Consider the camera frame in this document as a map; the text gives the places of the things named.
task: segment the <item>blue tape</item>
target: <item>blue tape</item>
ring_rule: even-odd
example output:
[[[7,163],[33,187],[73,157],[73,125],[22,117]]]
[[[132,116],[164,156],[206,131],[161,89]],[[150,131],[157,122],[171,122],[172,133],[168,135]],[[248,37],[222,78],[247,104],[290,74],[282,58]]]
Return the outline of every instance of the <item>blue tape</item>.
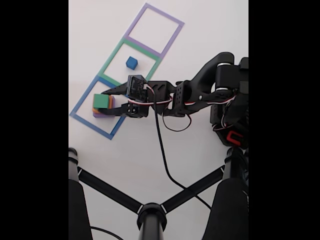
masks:
[[[108,82],[107,80],[103,79],[102,77],[99,77],[98,75],[95,76],[95,78],[92,80],[92,82],[90,83],[88,88],[85,90],[85,92],[83,93],[83,95],[79,99],[79,101],[76,103],[75,107],[73,108],[73,110],[70,113],[70,116],[73,117],[74,119],[78,120],[80,123],[82,123],[82,124],[86,125],[87,127],[91,128],[92,130],[96,131],[97,133],[99,133],[99,134],[105,136],[106,138],[112,140],[112,138],[114,137],[114,135],[116,134],[116,132],[118,131],[118,129],[120,128],[121,124],[124,122],[126,117],[124,117],[124,116],[120,117],[120,119],[118,120],[118,122],[116,123],[114,128],[112,129],[111,133],[107,133],[106,131],[102,130],[101,128],[93,125],[92,123],[88,122],[84,118],[82,118],[79,115],[77,115],[77,111],[79,110],[81,105],[84,103],[85,99],[87,98],[89,93],[92,91],[92,89],[94,88],[94,86],[96,85],[97,82],[101,82],[104,85],[107,85],[108,87],[110,87],[112,89],[116,87],[116,85],[112,84],[111,82]]]
[[[111,135],[109,133],[107,133],[106,131],[103,131],[101,128],[93,125],[92,123],[88,122],[87,120],[83,119],[82,117],[80,117],[79,115],[75,114],[73,116],[74,119],[78,120],[80,123],[83,123],[84,125],[88,126],[89,128],[91,128],[92,130],[95,130],[96,132],[98,132],[99,134],[105,136],[108,139],[112,139],[114,135]]]

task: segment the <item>black tripod stand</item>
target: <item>black tripod stand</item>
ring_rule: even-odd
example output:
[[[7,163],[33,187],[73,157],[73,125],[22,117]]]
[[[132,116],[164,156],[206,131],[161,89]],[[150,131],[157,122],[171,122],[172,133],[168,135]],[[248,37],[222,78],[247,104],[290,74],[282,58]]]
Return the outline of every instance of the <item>black tripod stand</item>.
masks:
[[[85,195],[79,181],[138,214],[139,240],[163,240],[166,214],[190,200],[213,184],[219,183],[202,240],[249,239],[249,154],[240,148],[227,151],[225,165],[179,192],[162,204],[141,204],[125,193],[78,167],[77,152],[69,148],[68,155],[68,222],[69,240],[92,240]]]

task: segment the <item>green tape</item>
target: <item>green tape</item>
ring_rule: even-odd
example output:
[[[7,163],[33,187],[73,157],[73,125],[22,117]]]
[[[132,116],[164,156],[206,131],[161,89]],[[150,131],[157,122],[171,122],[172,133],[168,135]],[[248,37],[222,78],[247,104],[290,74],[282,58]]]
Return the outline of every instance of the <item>green tape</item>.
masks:
[[[116,85],[116,86],[119,86],[119,85],[122,84],[122,83],[114,80],[113,78],[105,75],[104,73],[100,77],[103,78],[104,80],[107,80],[109,83],[112,83],[113,85]]]
[[[153,74],[155,73],[155,71],[157,70],[157,68],[159,67],[159,64],[161,63],[162,59],[154,54],[152,54],[151,52],[143,49],[142,47],[136,45],[135,43],[122,38],[119,43],[116,45],[115,49],[112,51],[111,55],[108,57],[108,59],[106,60],[106,62],[104,63],[104,65],[102,66],[102,68],[100,69],[100,71],[98,72],[98,76],[107,80],[108,82],[119,86],[122,83],[114,80],[112,77],[109,77],[107,75],[104,74],[104,72],[106,71],[107,67],[109,66],[109,64],[111,63],[111,61],[114,59],[115,55],[117,54],[117,52],[119,51],[119,49],[121,48],[121,46],[123,44],[126,44],[128,46],[130,46],[131,48],[139,51],[140,53],[143,53],[144,55],[148,56],[149,58],[155,60],[154,65],[152,66],[150,72],[148,73],[148,75],[145,77],[145,79],[147,81],[149,81],[151,79],[151,77],[153,76]]]

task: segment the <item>black cable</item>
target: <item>black cable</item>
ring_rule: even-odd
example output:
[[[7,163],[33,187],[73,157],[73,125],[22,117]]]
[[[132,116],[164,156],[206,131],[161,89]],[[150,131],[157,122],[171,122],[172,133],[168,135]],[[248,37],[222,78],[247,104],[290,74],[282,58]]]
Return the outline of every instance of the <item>black cable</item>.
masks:
[[[173,179],[173,177],[170,175],[169,170],[168,170],[168,165],[167,165],[167,160],[166,160],[166,155],[165,155],[165,149],[164,149],[164,144],[162,142],[162,138],[161,138],[161,133],[160,133],[160,127],[159,127],[159,120],[158,120],[158,113],[157,113],[157,105],[156,105],[156,93],[153,91],[153,107],[154,107],[154,115],[155,115],[155,124],[156,124],[156,130],[158,132],[158,137],[159,137],[159,142],[160,142],[160,147],[161,147],[161,153],[162,153],[162,158],[163,158],[163,163],[164,163],[164,168],[166,171],[166,174],[168,175],[169,179],[175,183],[176,185],[178,185],[180,188],[182,188],[183,190],[187,190],[190,193],[192,193],[192,195],[194,197],[196,197],[200,202],[202,202],[204,205],[206,205],[210,210],[211,207],[209,206],[208,203],[206,203],[204,200],[202,200],[197,194],[195,194],[193,191],[191,191],[190,189],[186,188],[185,186],[183,186],[182,184],[180,184],[179,182],[177,182],[176,180]]]
[[[91,229],[94,229],[94,230],[98,230],[98,231],[104,232],[104,233],[106,233],[106,234],[110,234],[111,236],[115,237],[115,238],[118,239],[118,240],[123,240],[121,237],[119,237],[118,235],[115,235],[113,232],[104,230],[104,229],[99,228],[99,227],[96,227],[96,226],[90,226],[90,228],[91,228]]]
[[[163,121],[164,126],[165,126],[167,129],[169,129],[169,130],[171,130],[171,131],[174,131],[174,132],[182,132],[182,131],[186,130],[188,127],[190,127],[191,122],[192,122],[192,119],[191,119],[190,115],[187,114],[186,116],[190,119],[190,122],[189,122],[189,125],[186,126],[186,128],[184,128],[184,129],[182,129],[182,130],[174,130],[174,129],[171,129],[171,128],[167,127],[167,125],[166,125],[166,123],[165,123],[164,113],[162,113],[162,121]]]

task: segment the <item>stacked cubes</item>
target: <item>stacked cubes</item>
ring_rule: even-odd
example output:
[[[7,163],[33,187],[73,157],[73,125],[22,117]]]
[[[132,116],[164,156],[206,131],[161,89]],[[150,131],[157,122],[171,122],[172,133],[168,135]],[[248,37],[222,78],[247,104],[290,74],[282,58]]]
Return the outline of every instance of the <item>stacked cubes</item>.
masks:
[[[94,94],[92,112],[95,118],[114,117],[112,115],[104,115],[98,109],[112,109],[115,107],[115,97],[106,94]]]

